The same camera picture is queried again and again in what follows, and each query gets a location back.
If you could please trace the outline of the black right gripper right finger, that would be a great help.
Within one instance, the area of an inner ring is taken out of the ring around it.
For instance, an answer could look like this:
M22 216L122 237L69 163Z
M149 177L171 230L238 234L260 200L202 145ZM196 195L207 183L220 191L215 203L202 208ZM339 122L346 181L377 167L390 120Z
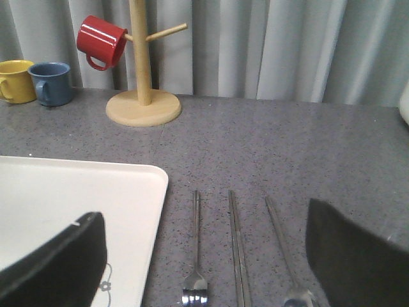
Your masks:
M307 260L331 306L408 306L408 252L310 199Z

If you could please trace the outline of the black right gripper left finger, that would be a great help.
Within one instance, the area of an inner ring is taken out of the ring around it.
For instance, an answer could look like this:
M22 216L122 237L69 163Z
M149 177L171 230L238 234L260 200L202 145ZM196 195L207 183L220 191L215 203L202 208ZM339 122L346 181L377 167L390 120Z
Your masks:
M106 264L104 217L88 212L1 271L1 306L91 306Z

